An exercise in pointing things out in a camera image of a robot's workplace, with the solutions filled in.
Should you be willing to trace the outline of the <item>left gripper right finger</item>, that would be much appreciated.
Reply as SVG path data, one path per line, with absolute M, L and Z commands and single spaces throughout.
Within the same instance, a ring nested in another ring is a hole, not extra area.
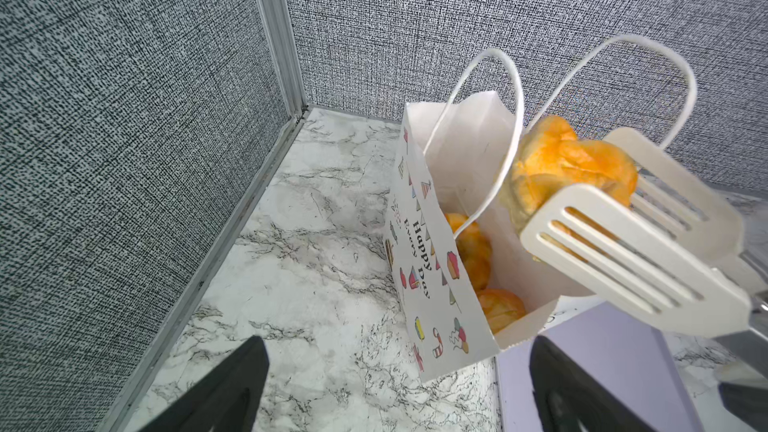
M 545 431 L 652 429 L 545 336 L 533 341 L 529 371 Z

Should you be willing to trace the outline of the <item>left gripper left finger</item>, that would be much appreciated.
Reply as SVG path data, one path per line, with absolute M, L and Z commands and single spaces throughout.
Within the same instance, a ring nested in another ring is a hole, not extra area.
M 265 343 L 252 336 L 143 429 L 250 431 L 268 372 Z

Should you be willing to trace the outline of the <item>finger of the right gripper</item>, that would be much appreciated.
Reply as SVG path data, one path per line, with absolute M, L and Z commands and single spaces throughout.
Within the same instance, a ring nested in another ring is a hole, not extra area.
M 718 391 L 726 410 L 756 431 L 768 431 L 768 391 L 766 389 L 720 383 Z

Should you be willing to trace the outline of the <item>reddish brown triangular bread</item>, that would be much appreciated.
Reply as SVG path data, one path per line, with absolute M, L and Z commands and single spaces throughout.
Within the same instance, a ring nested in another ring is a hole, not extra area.
M 506 290 L 487 288 L 477 293 L 477 299 L 493 334 L 527 314 L 523 301 Z

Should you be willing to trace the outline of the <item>glazed ring donut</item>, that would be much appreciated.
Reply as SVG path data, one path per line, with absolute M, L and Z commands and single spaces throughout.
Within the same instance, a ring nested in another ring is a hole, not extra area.
M 476 292 L 486 289 L 491 278 L 492 247 L 477 223 L 470 224 L 456 239 L 459 256 Z

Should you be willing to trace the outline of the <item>round flaky bun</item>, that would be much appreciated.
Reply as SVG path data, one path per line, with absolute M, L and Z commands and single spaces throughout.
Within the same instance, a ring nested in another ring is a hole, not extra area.
M 637 181 L 636 165 L 622 149 L 581 140 L 564 118 L 549 116 L 522 137 L 499 198 L 520 232 L 563 188 L 591 185 L 628 207 Z

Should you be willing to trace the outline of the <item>white paper gift bag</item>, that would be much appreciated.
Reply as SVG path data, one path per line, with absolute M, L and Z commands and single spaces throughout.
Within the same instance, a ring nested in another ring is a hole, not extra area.
M 523 247 L 501 200 L 503 180 L 525 129 L 524 94 L 515 62 L 488 48 L 514 90 L 443 102 L 412 102 L 401 122 L 385 213 L 384 245 L 418 373 L 423 382 L 494 357 L 596 307 L 587 288 Z M 447 214 L 465 213 L 491 243 L 493 286 L 519 297 L 525 315 L 493 332 Z

